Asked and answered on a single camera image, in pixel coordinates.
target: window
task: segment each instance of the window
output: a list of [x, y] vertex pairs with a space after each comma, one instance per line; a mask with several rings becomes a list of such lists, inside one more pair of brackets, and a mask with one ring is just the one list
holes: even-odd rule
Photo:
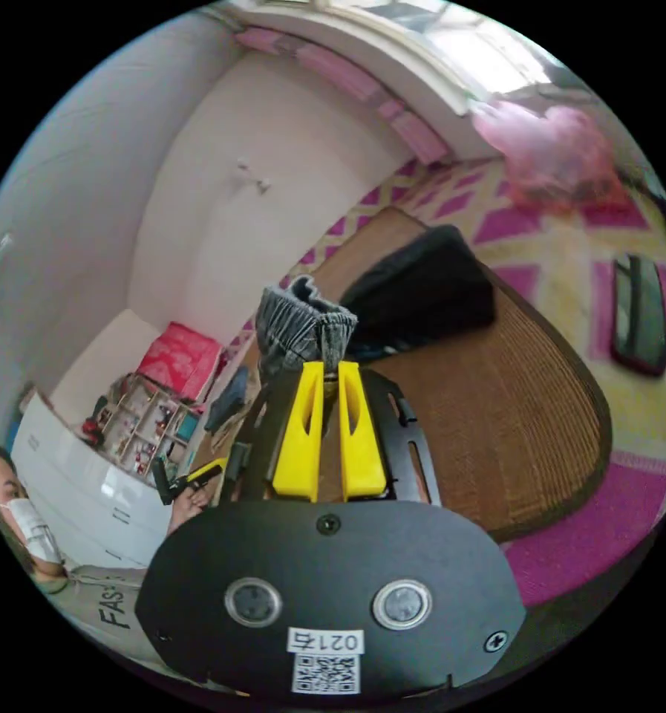
[[495, 20], [445, 0], [258, 0], [258, 3], [298, 7], [307, 4], [319, 12], [356, 19], [394, 35], [445, 66], [478, 99], [550, 83], [537, 59], [538, 53], [529, 50], [525, 38]]

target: pink plastic bag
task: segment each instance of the pink plastic bag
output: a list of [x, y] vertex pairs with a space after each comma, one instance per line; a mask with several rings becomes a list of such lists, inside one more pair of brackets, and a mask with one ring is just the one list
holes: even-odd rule
[[506, 157], [509, 193], [518, 206], [565, 212], [627, 202], [610, 144], [583, 111], [553, 106], [542, 117], [510, 102], [475, 102], [471, 120]]

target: wooden shelf unit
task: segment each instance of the wooden shelf unit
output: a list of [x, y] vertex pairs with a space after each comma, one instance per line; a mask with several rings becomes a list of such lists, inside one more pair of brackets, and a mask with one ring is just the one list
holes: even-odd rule
[[[104, 414], [106, 420], [101, 421], [105, 436], [102, 455], [152, 487], [154, 458], [167, 456], [172, 446], [179, 446], [183, 457], [189, 440], [180, 436], [180, 427], [187, 418], [194, 426], [201, 418], [193, 408], [140, 375], [133, 377], [118, 403], [109, 403], [104, 410], [108, 413]], [[176, 461], [173, 461], [172, 471], [176, 470]]]

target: gray t-shirt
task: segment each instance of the gray t-shirt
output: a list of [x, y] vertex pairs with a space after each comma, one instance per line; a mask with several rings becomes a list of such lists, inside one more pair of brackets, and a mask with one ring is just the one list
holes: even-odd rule
[[194, 686], [235, 693], [216, 683], [195, 683], [171, 670], [155, 651], [134, 613], [147, 570], [77, 567], [67, 578], [36, 582], [77, 629], [130, 661]]

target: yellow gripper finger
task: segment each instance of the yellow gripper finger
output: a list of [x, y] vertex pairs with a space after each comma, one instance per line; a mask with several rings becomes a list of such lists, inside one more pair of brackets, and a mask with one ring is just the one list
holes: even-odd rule
[[323, 362], [306, 362], [273, 475], [278, 497], [317, 502], [322, 427]]
[[204, 475], [204, 473], [206, 473], [207, 471], [213, 470], [216, 466], [219, 466], [222, 472], [225, 471], [226, 462], [228, 460], [229, 458], [217, 458], [216, 460], [212, 460], [211, 463], [207, 463], [201, 468], [197, 468], [194, 472], [191, 472], [189, 473], [189, 475], [186, 476], [187, 483], [195, 481], [200, 475]]
[[340, 460], [345, 501], [382, 495], [387, 478], [358, 364], [339, 363], [338, 389]]

